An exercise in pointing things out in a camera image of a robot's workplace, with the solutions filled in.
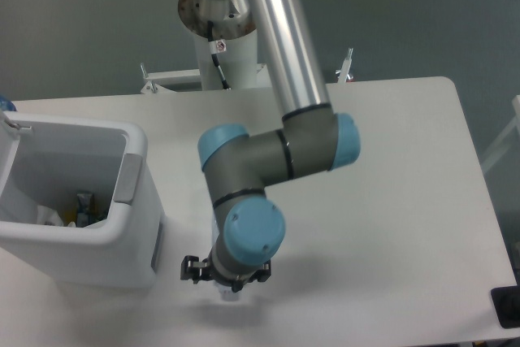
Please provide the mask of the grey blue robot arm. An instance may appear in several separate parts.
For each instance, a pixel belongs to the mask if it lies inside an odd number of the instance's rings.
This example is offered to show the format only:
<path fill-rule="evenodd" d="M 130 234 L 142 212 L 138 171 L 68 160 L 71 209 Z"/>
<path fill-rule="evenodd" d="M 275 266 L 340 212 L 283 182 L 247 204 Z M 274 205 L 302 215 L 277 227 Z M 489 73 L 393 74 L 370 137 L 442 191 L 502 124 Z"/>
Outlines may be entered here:
<path fill-rule="evenodd" d="M 233 83 L 219 48 L 259 31 L 282 115 L 279 129 L 251 136 L 239 124 L 224 124 L 197 144 L 218 236 L 206 258 L 183 259 L 180 277 L 239 292 L 271 276 L 284 239 L 284 217 L 266 188 L 354 163 L 360 136 L 351 116 L 332 109 L 300 0 L 180 0 L 178 12 L 204 40 L 224 91 Z"/>

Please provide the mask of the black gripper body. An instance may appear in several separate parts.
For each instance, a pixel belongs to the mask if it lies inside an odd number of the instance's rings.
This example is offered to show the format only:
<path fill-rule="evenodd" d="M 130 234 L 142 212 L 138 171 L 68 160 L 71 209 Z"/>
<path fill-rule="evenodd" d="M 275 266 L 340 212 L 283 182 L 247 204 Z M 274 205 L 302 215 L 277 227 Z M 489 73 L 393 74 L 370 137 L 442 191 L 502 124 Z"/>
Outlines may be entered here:
<path fill-rule="evenodd" d="M 260 269 L 259 265 L 247 265 L 234 258 L 221 261 L 217 255 L 208 256 L 210 276 L 217 283 L 229 287 L 234 293 L 241 291 L 251 282 L 253 274 Z"/>

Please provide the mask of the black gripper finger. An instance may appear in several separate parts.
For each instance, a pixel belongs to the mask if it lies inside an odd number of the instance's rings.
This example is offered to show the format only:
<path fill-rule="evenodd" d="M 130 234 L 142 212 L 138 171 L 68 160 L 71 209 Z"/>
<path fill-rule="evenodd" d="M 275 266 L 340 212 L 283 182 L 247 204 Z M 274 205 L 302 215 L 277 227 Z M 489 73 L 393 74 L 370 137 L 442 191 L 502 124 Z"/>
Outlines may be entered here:
<path fill-rule="evenodd" d="M 191 280 L 194 284 L 200 281 L 211 281 L 210 262 L 207 258 L 187 255 L 180 266 L 180 279 Z"/>
<path fill-rule="evenodd" d="M 250 282 L 264 283 L 270 277 L 271 277 L 271 260 L 268 260 L 250 276 Z"/>

